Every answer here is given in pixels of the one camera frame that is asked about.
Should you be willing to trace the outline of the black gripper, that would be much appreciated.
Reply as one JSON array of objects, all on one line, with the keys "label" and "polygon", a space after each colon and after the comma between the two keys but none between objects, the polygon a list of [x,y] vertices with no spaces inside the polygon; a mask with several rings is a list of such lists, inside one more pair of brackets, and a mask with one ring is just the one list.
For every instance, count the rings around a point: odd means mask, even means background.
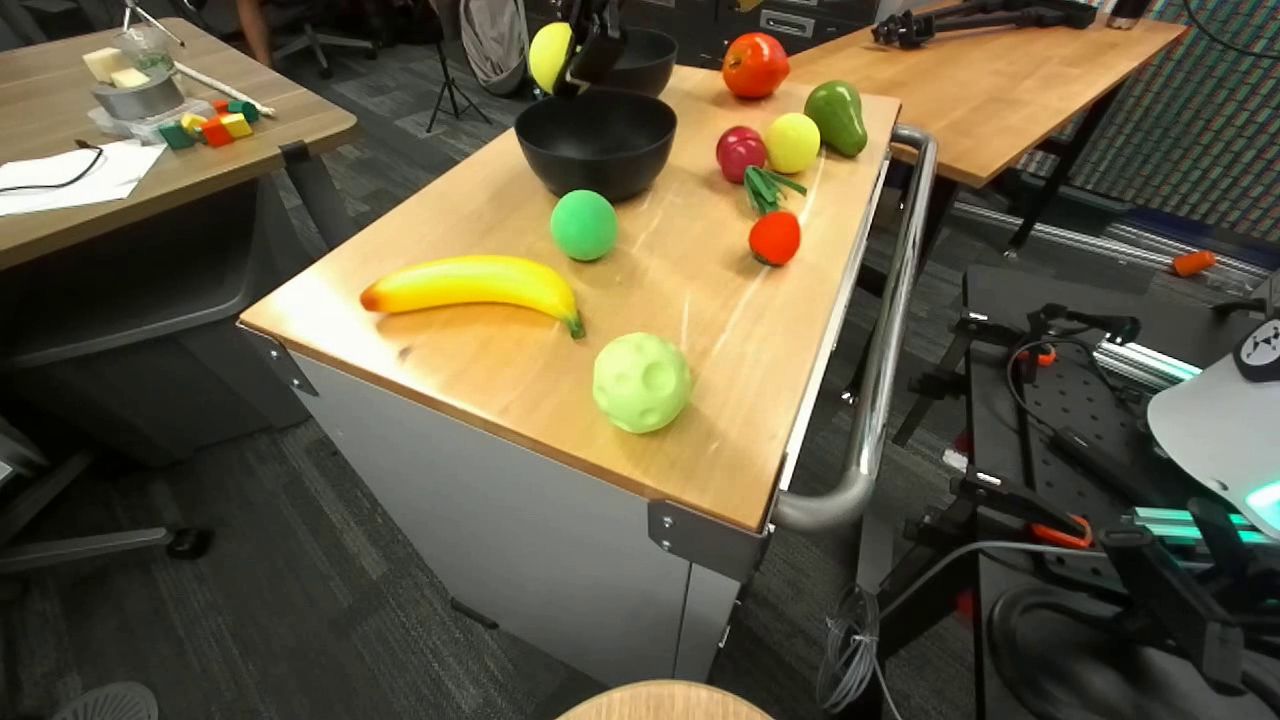
[{"label": "black gripper", "polygon": [[572,20],[568,77],[578,82],[604,81],[628,44],[624,0],[572,0],[568,20]]}]

